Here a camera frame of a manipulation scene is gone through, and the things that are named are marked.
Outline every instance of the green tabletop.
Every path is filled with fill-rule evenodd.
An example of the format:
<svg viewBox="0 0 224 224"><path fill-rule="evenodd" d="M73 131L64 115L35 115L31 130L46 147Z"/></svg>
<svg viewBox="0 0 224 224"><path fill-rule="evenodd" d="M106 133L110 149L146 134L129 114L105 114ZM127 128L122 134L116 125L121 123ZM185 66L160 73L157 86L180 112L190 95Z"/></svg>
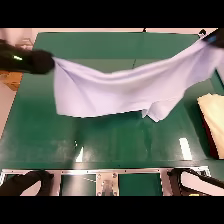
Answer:
<svg viewBox="0 0 224 224"><path fill-rule="evenodd" d="M34 48L112 72L172 57L197 39L197 35L187 34L41 33ZM140 112L81 119L56 114L53 72L46 76L24 74L0 141L0 168L208 165L213 177L224 180L223 161L209 156L197 105L199 96L223 91L214 73L211 79L188 89L170 115L158 123L149 117L142 119ZM192 161L184 160L180 138L188 140ZM81 150L82 162L76 162Z"/></svg>

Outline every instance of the green light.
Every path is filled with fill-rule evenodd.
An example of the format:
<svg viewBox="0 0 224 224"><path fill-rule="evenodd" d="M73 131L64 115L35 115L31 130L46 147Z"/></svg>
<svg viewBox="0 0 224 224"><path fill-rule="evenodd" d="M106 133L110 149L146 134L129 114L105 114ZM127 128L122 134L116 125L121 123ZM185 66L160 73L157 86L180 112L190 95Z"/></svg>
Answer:
<svg viewBox="0 0 224 224"><path fill-rule="evenodd" d="M13 56L13 58L16 59L16 60L19 60L19 61L22 61L23 60L22 58L20 58L18 56L15 56L15 55Z"/></svg>

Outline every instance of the towel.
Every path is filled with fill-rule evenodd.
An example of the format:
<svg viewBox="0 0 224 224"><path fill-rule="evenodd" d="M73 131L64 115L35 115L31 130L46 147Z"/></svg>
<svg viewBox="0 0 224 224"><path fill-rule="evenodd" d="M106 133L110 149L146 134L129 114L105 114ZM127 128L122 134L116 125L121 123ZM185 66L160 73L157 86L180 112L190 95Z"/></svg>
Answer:
<svg viewBox="0 0 224 224"><path fill-rule="evenodd" d="M172 58L112 73L54 58L57 113L84 118L141 110L158 122L187 88L211 76L222 57L222 49L200 39Z"/></svg>

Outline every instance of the floor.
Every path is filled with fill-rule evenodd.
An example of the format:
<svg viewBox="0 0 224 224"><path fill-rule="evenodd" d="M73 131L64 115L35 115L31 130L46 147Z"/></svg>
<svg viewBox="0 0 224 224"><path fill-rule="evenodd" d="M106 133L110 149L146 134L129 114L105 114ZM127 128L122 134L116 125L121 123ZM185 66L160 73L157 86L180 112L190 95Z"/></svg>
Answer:
<svg viewBox="0 0 224 224"><path fill-rule="evenodd" d="M147 28L147 32L183 33L197 34L202 28ZM207 33L216 28L204 28ZM7 36L10 44L15 44L22 37L29 37L35 42L39 32L141 32L141 28L7 28ZM0 83L0 138L2 136L5 123L7 121L14 97L12 91L4 84Z"/></svg>

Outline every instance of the beige cloth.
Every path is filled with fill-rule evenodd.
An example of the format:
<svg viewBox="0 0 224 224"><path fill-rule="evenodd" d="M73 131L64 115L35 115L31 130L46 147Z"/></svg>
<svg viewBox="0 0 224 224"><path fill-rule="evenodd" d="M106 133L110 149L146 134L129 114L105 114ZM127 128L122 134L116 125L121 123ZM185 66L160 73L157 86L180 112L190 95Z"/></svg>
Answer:
<svg viewBox="0 0 224 224"><path fill-rule="evenodd" d="M224 96L210 93L198 98L220 159L224 159Z"/></svg>

